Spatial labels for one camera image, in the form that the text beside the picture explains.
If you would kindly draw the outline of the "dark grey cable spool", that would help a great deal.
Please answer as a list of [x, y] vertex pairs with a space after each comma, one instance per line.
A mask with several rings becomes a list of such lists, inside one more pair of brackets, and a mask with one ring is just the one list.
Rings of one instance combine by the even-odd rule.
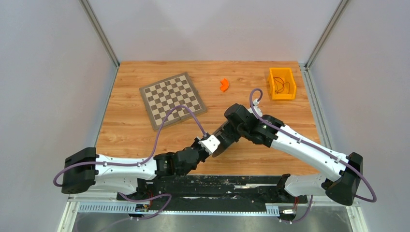
[[229, 147], [232, 146], [232, 144], [234, 144], [235, 141], [225, 141], [225, 142], [221, 142], [217, 148], [217, 150], [212, 154], [212, 157], [215, 158], [219, 155], [221, 155], [223, 152], [225, 152]]

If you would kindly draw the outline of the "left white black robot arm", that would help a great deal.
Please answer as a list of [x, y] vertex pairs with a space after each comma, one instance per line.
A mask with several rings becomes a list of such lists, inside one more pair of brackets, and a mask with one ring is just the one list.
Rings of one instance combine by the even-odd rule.
[[148, 187], [138, 180], [185, 176], [212, 155], [219, 145], [220, 141], [210, 135], [201, 140], [196, 138], [191, 146], [180, 151], [143, 159], [110, 157], [97, 154], [94, 147], [87, 147], [66, 158], [61, 174], [61, 192], [79, 194], [104, 190], [142, 200], [147, 196]]

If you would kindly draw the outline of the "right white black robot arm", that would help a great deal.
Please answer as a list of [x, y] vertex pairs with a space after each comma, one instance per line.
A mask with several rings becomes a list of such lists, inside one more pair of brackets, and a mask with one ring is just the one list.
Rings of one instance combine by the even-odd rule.
[[363, 175], [363, 157], [335, 152], [294, 131], [283, 121], [264, 115], [258, 107], [246, 109], [233, 104], [224, 113], [226, 121], [214, 131], [220, 144], [216, 157], [231, 145], [245, 138], [256, 145], [283, 151], [307, 163], [319, 174], [284, 174], [277, 184], [279, 200], [288, 202], [301, 195], [327, 196], [341, 205], [351, 206]]

